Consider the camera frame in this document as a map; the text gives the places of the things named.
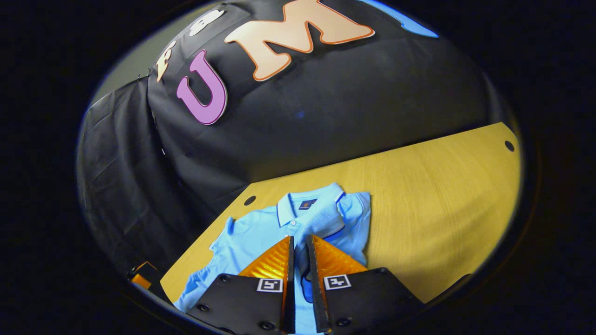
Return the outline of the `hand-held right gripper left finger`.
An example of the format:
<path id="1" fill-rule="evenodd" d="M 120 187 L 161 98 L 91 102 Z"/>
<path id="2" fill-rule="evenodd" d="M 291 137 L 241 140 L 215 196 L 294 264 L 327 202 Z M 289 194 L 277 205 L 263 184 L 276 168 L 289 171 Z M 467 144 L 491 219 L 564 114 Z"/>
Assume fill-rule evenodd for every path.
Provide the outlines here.
<path id="1" fill-rule="evenodd" d="M 285 237 L 238 275 L 221 273 L 188 314 L 232 335 L 295 331 L 294 239 Z"/>

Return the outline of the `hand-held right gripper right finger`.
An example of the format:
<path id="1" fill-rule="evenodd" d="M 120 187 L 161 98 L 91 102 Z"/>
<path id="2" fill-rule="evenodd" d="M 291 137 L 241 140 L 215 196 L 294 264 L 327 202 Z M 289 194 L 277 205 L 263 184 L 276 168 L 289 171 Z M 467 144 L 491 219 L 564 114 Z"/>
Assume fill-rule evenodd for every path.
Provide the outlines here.
<path id="1" fill-rule="evenodd" d="M 388 334 L 424 309 L 392 272 L 367 269 L 315 235 L 307 238 L 317 331 L 324 334 Z"/>

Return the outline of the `light blue T-shirt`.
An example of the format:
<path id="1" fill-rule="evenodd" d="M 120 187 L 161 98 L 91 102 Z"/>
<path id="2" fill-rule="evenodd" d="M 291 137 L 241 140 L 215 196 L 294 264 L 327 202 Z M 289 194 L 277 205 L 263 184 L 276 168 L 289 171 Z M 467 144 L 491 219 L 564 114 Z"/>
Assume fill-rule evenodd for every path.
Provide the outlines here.
<path id="1" fill-rule="evenodd" d="M 366 265 L 364 248 L 370 220 L 370 193 L 347 193 L 336 183 L 287 193 L 274 206 L 249 212 L 239 219 L 229 218 L 210 245 L 211 261 L 190 275 L 173 305 L 182 312 L 190 311 L 219 274 L 238 275 L 268 248 L 285 237 L 293 237 L 296 335 L 322 335 L 315 326 L 306 238 L 311 234 L 322 238 Z"/>

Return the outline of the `black backdrop cloth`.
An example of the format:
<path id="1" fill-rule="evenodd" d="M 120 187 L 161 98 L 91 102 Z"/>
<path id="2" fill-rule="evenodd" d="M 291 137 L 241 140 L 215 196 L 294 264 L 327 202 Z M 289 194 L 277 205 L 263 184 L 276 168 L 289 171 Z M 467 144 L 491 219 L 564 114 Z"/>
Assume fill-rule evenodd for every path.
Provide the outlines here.
<path id="1" fill-rule="evenodd" d="M 169 268 L 252 182 L 502 122 L 454 44 L 370 0 L 226 0 L 81 124 L 81 211 L 118 272 Z"/>

